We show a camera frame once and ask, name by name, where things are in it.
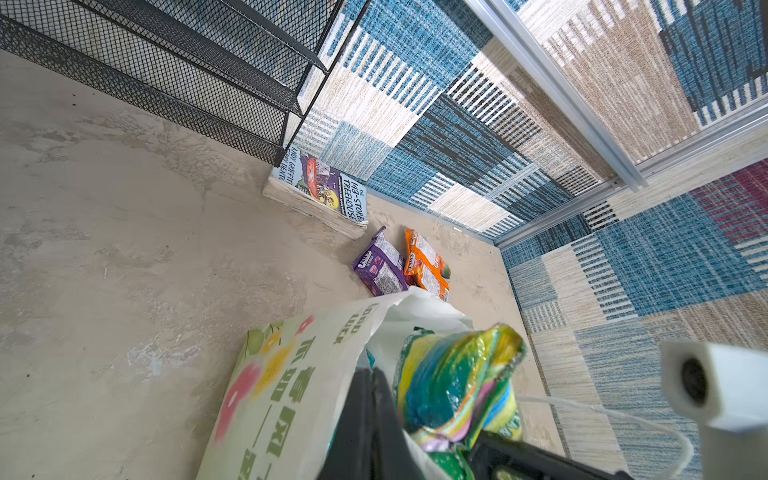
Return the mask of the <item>paperback book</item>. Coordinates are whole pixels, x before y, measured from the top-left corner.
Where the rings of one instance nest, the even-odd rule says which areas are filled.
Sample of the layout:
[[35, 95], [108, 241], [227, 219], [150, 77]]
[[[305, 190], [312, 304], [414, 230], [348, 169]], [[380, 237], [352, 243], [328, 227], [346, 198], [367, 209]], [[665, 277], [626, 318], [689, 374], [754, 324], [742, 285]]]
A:
[[295, 146], [267, 177], [262, 194], [355, 240], [368, 228], [366, 187]]

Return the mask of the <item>green Fox's Spring Tea bag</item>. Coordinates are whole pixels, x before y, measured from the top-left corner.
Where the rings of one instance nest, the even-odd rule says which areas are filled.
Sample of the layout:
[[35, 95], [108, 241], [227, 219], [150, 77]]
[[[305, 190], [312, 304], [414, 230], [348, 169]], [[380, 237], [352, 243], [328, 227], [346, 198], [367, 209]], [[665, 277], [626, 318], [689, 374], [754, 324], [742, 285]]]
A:
[[456, 333], [414, 331], [394, 376], [394, 399], [410, 438], [451, 479], [473, 479], [469, 454], [483, 432], [522, 439], [512, 376], [526, 355], [506, 324]]

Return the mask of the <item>white paper bag with illustration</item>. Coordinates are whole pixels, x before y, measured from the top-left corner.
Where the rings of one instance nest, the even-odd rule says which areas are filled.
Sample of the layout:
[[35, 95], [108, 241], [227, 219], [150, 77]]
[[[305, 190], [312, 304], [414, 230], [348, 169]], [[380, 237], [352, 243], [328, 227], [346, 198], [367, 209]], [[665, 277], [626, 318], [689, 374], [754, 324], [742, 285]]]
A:
[[[380, 369], [395, 405], [400, 352], [407, 337], [420, 329], [477, 330], [451, 305], [418, 289], [250, 330], [198, 477], [318, 479], [355, 372]], [[422, 479], [451, 479], [398, 418]]]

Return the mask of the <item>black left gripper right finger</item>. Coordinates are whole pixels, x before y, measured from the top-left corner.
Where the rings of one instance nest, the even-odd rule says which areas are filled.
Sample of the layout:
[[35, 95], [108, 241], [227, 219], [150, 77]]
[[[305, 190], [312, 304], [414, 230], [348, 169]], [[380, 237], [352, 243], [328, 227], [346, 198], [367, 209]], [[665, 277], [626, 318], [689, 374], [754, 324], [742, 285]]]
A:
[[372, 380], [374, 401], [372, 479], [422, 479], [421, 471], [407, 446], [384, 373], [380, 369], [374, 369]]

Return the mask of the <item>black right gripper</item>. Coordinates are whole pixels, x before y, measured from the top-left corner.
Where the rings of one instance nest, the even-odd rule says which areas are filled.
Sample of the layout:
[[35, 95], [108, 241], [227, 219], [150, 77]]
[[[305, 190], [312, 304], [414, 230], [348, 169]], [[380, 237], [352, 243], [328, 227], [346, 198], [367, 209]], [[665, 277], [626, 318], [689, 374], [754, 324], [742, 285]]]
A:
[[483, 431], [468, 454], [475, 479], [631, 479], [548, 452], [522, 441]]

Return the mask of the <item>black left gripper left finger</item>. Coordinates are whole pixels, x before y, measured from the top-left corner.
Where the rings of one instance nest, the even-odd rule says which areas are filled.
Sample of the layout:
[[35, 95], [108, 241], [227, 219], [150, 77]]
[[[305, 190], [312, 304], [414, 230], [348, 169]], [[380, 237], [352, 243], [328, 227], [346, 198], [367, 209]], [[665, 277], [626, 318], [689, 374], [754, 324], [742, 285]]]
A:
[[358, 369], [318, 479], [382, 479], [377, 427], [379, 369]]

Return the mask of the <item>purple snack packet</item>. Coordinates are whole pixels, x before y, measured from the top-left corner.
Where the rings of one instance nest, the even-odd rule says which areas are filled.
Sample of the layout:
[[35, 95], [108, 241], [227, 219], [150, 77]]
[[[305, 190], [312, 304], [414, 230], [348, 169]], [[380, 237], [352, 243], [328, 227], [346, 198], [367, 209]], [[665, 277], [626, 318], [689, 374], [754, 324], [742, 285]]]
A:
[[404, 275], [405, 260], [387, 240], [385, 230], [382, 226], [375, 233], [367, 248], [353, 263], [353, 271], [374, 296], [408, 290]]

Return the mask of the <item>orange snack packet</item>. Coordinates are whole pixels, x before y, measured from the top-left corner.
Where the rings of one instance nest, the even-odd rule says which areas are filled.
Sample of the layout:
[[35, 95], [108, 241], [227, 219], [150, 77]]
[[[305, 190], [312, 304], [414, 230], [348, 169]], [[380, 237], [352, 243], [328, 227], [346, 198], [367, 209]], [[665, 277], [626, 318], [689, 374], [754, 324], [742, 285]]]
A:
[[407, 258], [404, 276], [409, 285], [417, 286], [447, 302], [450, 295], [451, 269], [428, 243], [411, 228], [405, 229]]

